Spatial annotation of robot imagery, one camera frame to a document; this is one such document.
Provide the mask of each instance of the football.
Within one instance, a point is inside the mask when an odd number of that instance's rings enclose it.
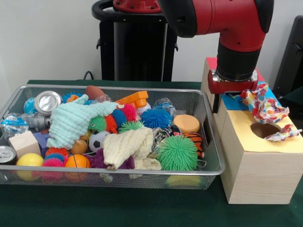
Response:
[[[96,152],[100,148],[103,148],[103,141],[105,140],[105,137],[109,134],[110,133],[108,131],[95,131],[89,137],[89,149],[93,152]]]

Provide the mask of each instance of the metal basket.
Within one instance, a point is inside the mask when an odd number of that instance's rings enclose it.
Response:
[[[52,90],[60,95],[71,91],[85,93],[83,86],[50,86],[26,85],[17,89],[5,104],[0,117],[8,113],[23,113],[27,99],[39,93]],[[199,90],[178,89],[138,89],[123,87],[100,87],[112,100],[118,100],[136,91],[147,90],[148,102],[153,104],[157,99],[167,97],[175,108],[183,113],[195,116],[201,124],[199,134],[203,139],[206,166],[198,165],[195,171],[155,171],[155,170],[109,170],[94,168],[61,168],[0,166],[0,184],[121,187],[121,188],[174,188],[206,190],[216,175],[223,172],[225,165],[222,151],[214,126],[213,116],[207,97]],[[3,136],[0,145],[8,146]],[[19,176],[34,176],[28,181]]]

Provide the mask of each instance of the green spiky ball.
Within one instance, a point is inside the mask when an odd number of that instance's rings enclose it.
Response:
[[[159,147],[158,160],[162,170],[191,171],[197,166],[197,148],[184,136],[166,138]]]
[[[93,131],[105,131],[106,127],[106,120],[101,116],[94,117],[89,122],[89,129]]]
[[[141,122],[134,122],[134,121],[125,122],[119,128],[119,133],[123,133],[123,132],[126,132],[128,130],[141,129],[143,127],[144,127],[144,125]]]

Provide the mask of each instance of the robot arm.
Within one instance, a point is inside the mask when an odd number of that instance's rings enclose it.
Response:
[[[181,37],[220,33],[217,69],[209,73],[213,94],[253,89],[253,72],[268,32],[274,0],[158,0]]]

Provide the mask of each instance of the table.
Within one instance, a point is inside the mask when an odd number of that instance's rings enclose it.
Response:
[[[30,80],[30,84],[199,89],[194,82]],[[220,177],[207,191],[0,185],[0,226],[301,227],[303,180],[290,205],[229,205]]]

